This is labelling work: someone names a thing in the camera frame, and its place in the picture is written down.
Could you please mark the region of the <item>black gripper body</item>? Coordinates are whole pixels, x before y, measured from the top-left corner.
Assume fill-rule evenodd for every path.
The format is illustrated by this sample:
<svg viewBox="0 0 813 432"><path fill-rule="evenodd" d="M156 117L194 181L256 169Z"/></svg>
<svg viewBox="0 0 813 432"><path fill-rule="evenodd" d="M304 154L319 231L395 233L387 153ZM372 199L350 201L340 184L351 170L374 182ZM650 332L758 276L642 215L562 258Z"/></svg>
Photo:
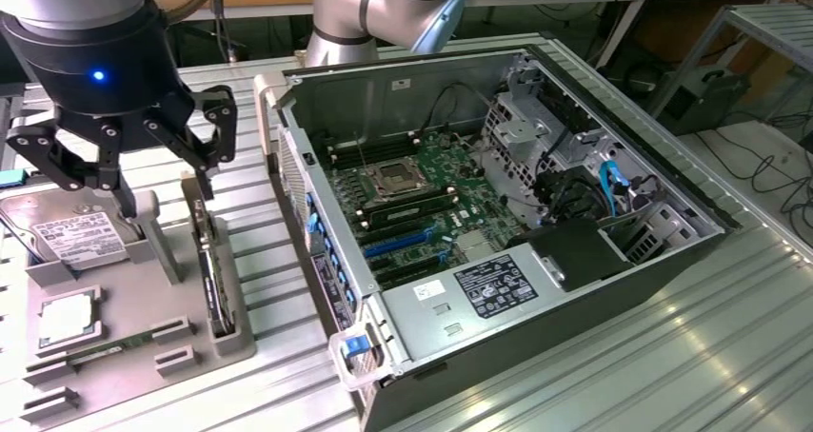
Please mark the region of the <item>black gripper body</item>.
<svg viewBox="0 0 813 432"><path fill-rule="evenodd" d="M104 136L101 121L116 118L124 151L160 145L147 128L151 122L180 136L190 133L195 101L153 0L99 28L37 28L7 13L1 27L57 106L60 128L95 143Z"/></svg>

